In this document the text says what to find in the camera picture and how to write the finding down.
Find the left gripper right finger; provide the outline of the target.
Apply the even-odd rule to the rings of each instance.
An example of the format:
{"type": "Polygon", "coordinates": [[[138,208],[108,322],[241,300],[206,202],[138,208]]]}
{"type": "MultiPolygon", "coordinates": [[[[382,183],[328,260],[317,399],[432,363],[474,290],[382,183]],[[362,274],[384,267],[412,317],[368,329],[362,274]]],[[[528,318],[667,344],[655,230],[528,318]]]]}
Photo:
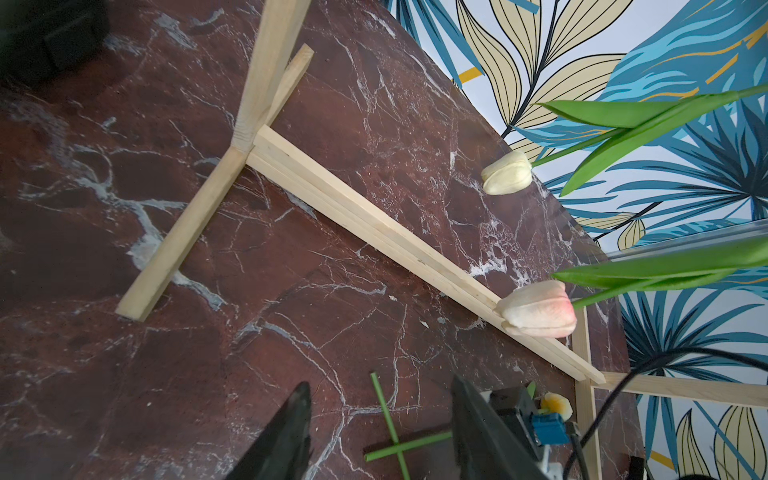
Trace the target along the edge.
{"type": "Polygon", "coordinates": [[[547,478],[471,383],[455,375],[451,394],[452,438],[461,479],[547,478]]]}

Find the yellow tulip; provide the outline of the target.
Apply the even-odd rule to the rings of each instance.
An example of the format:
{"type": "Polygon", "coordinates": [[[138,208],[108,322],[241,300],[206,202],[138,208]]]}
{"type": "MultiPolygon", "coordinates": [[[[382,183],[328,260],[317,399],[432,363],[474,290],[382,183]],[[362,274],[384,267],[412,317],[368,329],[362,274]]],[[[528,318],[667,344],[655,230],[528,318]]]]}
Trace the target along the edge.
{"type": "MultiPolygon", "coordinates": [[[[391,413],[390,413],[390,410],[388,408],[387,400],[386,400],[386,398],[384,396],[383,389],[382,389],[382,387],[380,385],[377,373],[376,372],[371,372],[370,373],[370,378],[371,378],[371,381],[372,381],[372,384],[373,384],[373,388],[375,390],[376,397],[378,399],[380,408],[382,410],[382,414],[384,416],[384,420],[385,420],[385,423],[386,423],[386,426],[387,426],[387,429],[388,429],[388,432],[389,432],[389,435],[390,435],[390,439],[392,441],[392,444],[394,446],[397,446],[397,445],[400,444],[399,437],[398,437],[398,434],[396,432],[396,429],[395,429],[395,426],[394,426],[394,422],[392,420],[391,413]]],[[[395,456],[396,456],[397,461],[398,461],[399,466],[400,466],[402,478],[404,480],[410,480],[411,476],[410,476],[410,472],[408,470],[408,467],[407,467],[407,464],[406,464],[406,461],[405,461],[404,454],[401,451],[399,451],[399,452],[395,453],[395,456]]]]}

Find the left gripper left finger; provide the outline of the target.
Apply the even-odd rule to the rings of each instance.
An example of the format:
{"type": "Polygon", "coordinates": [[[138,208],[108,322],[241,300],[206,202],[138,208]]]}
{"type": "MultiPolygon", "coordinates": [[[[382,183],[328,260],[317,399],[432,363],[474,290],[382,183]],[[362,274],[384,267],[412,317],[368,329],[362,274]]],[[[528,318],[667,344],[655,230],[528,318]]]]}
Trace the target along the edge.
{"type": "Polygon", "coordinates": [[[311,391],[304,381],[296,386],[225,479],[302,479],[311,455],[310,420],[311,391]]]}

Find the wooden clothes rack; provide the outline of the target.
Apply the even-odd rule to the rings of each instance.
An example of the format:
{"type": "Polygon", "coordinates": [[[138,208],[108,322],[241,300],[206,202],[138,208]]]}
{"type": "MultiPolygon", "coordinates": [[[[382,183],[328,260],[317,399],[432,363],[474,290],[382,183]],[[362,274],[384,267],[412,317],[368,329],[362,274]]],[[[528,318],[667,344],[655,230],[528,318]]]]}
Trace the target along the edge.
{"type": "Polygon", "coordinates": [[[595,389],[617,388],[622,376],[591,364],[584,309],[578,312],[572,347],[524,335],[495,312],[497,295],[272,129],[313,56],[307,45],[293,49],[308,8],[306,1],[265,2],[230,147],[120,300],[117,314],[147,318],[249,166],[569,375],[576,382],[581,422],[595,423],[595,389]]]}

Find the black plastic case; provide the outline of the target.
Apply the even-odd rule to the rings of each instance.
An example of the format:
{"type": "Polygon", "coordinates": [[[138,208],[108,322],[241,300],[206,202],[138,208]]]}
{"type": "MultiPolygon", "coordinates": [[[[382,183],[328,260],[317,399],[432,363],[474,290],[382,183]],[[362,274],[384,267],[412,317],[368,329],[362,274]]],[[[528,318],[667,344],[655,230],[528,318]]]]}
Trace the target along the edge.
{"type": "Polygon", "coordinates": [[[2,0],[1,77],[55,76],[97,51],[109,30],[102,0],[2,0]]]}

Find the pink tulip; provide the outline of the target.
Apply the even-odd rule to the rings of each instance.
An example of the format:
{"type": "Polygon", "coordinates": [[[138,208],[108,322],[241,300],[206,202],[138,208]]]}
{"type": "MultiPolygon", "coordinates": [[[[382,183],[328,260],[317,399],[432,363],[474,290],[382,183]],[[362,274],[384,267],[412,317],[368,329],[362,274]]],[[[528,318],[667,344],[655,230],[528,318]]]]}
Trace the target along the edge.
{"type": "Polygon", "coordinates": [[[518,288],[494,312],[502,328],[517,335],[564,338],[578,323],[575,311],[628,292],[698,288],[767,264],[767,239],[753,237],[718,245],[572,267],[551,280],[518,288]]]}

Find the cream white tulip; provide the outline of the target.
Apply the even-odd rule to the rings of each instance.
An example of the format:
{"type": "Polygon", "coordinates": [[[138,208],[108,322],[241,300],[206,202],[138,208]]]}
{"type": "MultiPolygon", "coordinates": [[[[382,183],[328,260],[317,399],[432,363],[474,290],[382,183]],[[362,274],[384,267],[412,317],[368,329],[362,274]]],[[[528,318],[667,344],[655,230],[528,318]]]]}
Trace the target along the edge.
{"type": "Polygon", "coordinates": [[[488,195],[514,194],[533,181],[533,168],[576,151],[594,147],[567,181],[562,195],[581,188],[634,150],[682,128],[703,115],[747,97],[767,92],[765,84],[741,91],[695,95],[677,101],[602,102],[555,100],[542,106],[566,120],[604,127],[596,137],[579,142],[535,162],[520,151],[511,151],[481,172],[483,191],[488,195]]]}

